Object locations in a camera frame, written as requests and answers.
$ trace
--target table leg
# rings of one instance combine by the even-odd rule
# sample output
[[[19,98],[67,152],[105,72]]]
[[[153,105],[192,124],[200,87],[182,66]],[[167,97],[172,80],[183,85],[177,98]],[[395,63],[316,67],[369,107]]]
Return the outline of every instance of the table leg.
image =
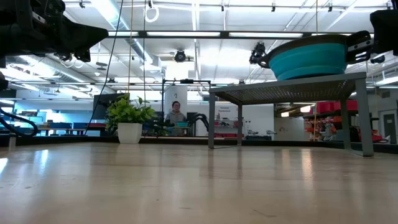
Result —
[[[9,152],[15,150],[16,142],[17,142],[17,137],[11,136],[10,139],[9,139],[9,142],[8,142],[8,151]]]
[[[214,149],[214,117],[216,110],[216,94],[210,93],[209,99],[209,148]]]
[[[242,103],[238,104],[238,145],[242,145],[242,126],[243,126],[243,117],[242,117]]]
[[[355,81],[356,100],[358,101],[359,127],[361,128],[361,142],[363,156],[373,156],[373,141],[371,120],[369,117],[368,94],[365,79]]]
[[[347,100],[340,100],[341,104],[341,118],[343,122],[343,134],[344,134],[344,149],[351,149],[351,138],[349,136],[349,118],[347,110]]]

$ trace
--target doorway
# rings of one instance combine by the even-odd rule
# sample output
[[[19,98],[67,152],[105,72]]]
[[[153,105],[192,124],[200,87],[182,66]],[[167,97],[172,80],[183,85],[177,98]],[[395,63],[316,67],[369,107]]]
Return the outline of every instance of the doorway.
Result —
[[[395,111],[383,111],[380,113],[382,118],[382,135],[390,136],[391,144],[397,144],[397,116]]]

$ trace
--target green leaves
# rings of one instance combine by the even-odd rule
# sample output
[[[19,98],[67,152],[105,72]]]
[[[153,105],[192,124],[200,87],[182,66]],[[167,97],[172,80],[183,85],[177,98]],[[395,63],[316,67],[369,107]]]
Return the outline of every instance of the green leaves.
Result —
[[[107,109],[106,128],[115,129],[118,123],[145,123],[151,118],[156,117],[155,110],[150,106],[143,106],[142,103],[149,103],[142,98],[138,98],[139,105],[131,105],[129,95],[125,94],[118,97]]]

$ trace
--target table mesh top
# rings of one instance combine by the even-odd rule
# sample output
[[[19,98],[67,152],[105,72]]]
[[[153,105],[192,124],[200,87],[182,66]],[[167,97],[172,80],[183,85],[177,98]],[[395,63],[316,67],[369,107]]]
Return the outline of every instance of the table mesh top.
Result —
[[[283,103],[298,101],[340,100],[348,98],[355,90],[355,79],[326,80],[325,82],[295,83],[286,85],[271,83],[232,86],[225,91],[215,90],[216,96],[244,105]]]

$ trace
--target potted plant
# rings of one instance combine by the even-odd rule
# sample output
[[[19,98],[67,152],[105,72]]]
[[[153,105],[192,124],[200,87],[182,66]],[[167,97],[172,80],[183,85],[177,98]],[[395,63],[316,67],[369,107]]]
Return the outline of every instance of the potted plant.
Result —
[[[138,98],[137,106],[131,105],[129,95],[119,96],[119,101],[111,103],[106,115],[106,128],[118,130],[121,144],[137,144],[141,138],[142,124],[156,117],[155,110],[143,106],[142,98]]]

